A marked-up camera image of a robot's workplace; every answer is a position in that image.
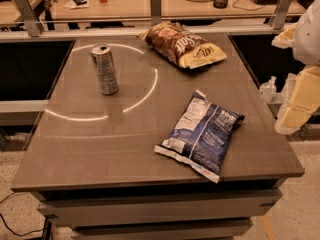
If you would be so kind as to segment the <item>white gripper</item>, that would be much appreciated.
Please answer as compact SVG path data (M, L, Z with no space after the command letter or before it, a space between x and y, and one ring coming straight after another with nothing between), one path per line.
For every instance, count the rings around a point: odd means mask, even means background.
M320 0L308 7L298 23L286 27L271 42L274 47L293 47L297 61L306 66L288 89L290 97L280 107L275 123L279 134L298 131L320 107Z

